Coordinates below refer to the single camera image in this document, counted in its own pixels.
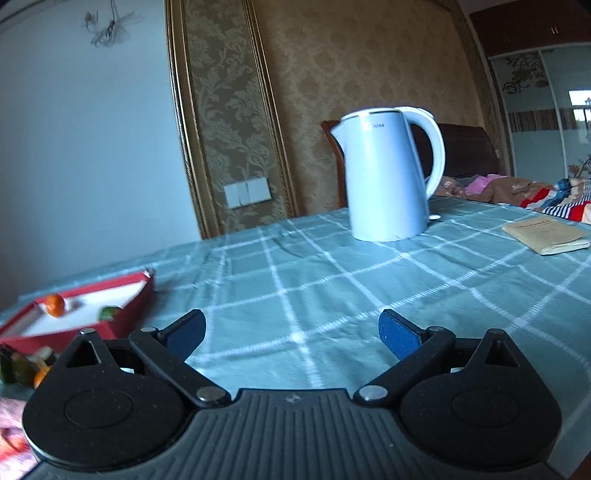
gold trim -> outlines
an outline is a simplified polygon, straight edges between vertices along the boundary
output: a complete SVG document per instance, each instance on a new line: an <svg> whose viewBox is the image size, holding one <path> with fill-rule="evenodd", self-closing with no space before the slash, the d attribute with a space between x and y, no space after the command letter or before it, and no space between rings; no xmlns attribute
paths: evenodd
<svg viewBox="0 0 591 480"><path fill-rule="evenodd" d="M201 237L211 238L221 235L222 230L197 124L197 109L193 99L193 85L187 55L183 1L166 0L165 8L170 82L173 88L185 170Z"/></svg>
<svg viewBox="0 0 591 480"><path fill-rule="evenodd" d="M252 53L255 59L259 84L261 85L263 103L265 104L265 111L267 112L267 120L270 130L269 133L271 135L271 141L273 142L273 150L275 151L275 156L279 164L279 172L281 175L281 184L283 189L283 197L285 199L285 206L287 208L287 214L292 218L298 217L300 216L300 208L296 200L296 189L294 187L290 165L287 161L287 153L285 152L285 144L283 143L279 115L277 114L277 106L273 96L271 78L267 68L265 51L262 46L261 33L259 31L258 22L256 21L254 5L252 4L252 0L242 0L242 5L244 7L248 32L251 37Z"/></svg>

kettle lid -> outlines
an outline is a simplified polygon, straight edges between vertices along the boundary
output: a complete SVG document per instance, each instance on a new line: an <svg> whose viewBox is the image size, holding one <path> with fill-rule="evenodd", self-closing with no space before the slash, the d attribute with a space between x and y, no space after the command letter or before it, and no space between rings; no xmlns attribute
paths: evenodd
<svg viewBox="0 0 591 480"><path fill-rule="evenodd" d="M385 112L399 112L398 109L388 106L377 107L377 108L365 108L363 110L357 110L356 112L348 113L343 118L340 119L341 122L348 120L349 118L354 118L356 116L368 116L374 113L385 113Z"/></svg>

checkered tablecloth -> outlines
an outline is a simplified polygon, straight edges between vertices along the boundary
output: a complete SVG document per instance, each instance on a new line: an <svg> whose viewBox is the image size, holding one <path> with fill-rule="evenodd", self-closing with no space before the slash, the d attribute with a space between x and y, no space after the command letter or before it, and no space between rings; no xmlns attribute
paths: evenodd
<svg viewBox="0 0 591 480"><path fill-rule="evenodd" d="M45 291L154 268L146 324L202 309L207 335L187 362L232 393L352 393L396 361L378 337L384 308L458 336L504 328L560 403L551 464L570 475L591 450L591 252L541 257L501 230L531 211L447 198L430 207L441 220L409 240L357 241L343 209L182 245Z"/></svg>

notebook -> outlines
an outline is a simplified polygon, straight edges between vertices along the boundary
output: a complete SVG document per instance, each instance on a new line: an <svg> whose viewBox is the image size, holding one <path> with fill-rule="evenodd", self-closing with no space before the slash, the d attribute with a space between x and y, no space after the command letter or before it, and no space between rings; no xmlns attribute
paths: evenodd
<svg viewBox="0 0 591 480"><path fill-rule="evenodd" d="M541 215L511 222L502 229L540 255L554 255L589 247L587 232Z"/></svg>

kettle body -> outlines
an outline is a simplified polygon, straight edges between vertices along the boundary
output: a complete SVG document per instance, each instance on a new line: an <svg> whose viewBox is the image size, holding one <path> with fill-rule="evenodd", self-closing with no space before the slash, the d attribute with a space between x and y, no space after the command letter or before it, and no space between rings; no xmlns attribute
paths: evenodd
<svg viewBox="0 0 591 480"><path fill-rule="evenodd" d="M425 130L433 148L427 184L410 124ZM433 116L413 107L371 108L345 115L331 133L345 156L353 236L390 242L424 232L428 199L445 168L443 137Z"/></svg>

